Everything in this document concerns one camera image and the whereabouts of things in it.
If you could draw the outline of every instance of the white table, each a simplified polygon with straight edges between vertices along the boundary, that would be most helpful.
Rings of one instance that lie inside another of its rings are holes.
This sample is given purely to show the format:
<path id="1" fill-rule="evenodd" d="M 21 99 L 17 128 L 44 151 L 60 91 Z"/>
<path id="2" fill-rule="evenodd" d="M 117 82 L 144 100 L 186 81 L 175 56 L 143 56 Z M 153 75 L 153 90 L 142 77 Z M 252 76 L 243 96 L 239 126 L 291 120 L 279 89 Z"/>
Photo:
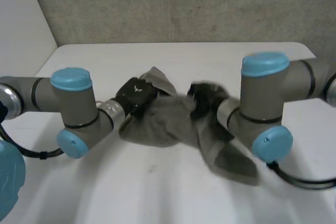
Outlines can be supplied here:
<path id="1" fill-rule="evenodd" d="M 37 76 L 64 67 L 88 69 L 97 100 L 106 100 L 132 76 L 156 66 L 181 93 L 196 80 L 222 83 L 239 96 L 244 56 L 281 50 L 294 59 L 312 58 L 298 43 L 181 43 L 67 45 L 58 48 Z M 283 124 L 295 139 L 284 169 L 307 178 L 336 175 L 336 110 L 320 100 L 285 105 Z M 26 113 L 5 123 L 26 148 L 57 147 L 59 114 Z M 79 160 L 63 155 L 26 159 L 26 184 L 2 224 L 225 223 L 288 224 L 336 222 L 334 191 L 293 188 L 255 160 L 260 186 L 212 174 L 198 150 L 183 144 L 156 148 L 108 136 Z"/>

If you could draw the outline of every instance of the light blue joint cap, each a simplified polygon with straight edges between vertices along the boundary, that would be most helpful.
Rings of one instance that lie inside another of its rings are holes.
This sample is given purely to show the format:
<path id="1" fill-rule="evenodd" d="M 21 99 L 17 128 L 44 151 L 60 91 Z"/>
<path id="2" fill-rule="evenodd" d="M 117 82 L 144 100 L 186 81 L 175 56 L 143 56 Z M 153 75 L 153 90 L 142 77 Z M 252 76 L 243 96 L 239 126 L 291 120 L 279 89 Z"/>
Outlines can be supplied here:
<path id="1" fill-rule="evenodd" d="M 293 136 L 284 126 L 273 126 L 253 142 L 252 153 L 266 163 L 286 157 L 293 146 Z"/>
<path id="2" fill-rule="evenodd" d="M 0 141 L 0 221 L 16 204 L 25 178 L 26 165 L 20 151 L 12 144 Z"/>
<path id="3" fill-rule="evenodd" d="M 243 59 L 241 74 L 247 77 L 262 77 L 281 72 L 289 66 L 283 52 L 259 52 Z"/>
<path id="4" fill-rule="evenodd" d="M 60 69 L 52 74 L 50 83 L 65 91 L 83 91 L 92 87 L 89 71 L 82 68 Z"/>
<path id="5" fill-rule="evenodd" d="M 56 140 L 61 150 L 69 157 L 80 158 L 89 152 L 86 143 L 70 131 L 61 130 Z"/>

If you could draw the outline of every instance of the gray cloth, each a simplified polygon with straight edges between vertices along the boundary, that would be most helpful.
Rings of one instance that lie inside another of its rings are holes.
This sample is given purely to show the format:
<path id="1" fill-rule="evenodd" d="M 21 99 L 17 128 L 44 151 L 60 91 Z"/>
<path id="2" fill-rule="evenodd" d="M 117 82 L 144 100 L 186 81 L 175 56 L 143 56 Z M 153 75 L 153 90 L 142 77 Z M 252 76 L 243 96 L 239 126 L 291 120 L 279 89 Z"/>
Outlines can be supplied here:
<path id="1" fill-rule="evenodd" d="M 255 164 L 228 141 L 224 128 L 213 114 L 193 122 L 190 113 L 195 109 L 195 101 L 186 95 L 178 95 L 167 77 L 156 67 L 140 78 L 168 95 L 159 95 L 142 119 L 129 116 L 119 129 L 123 140 L 157 147 L 183 142 L 199 148 L 213 172 L 243 183 L 258 183 Z"/>

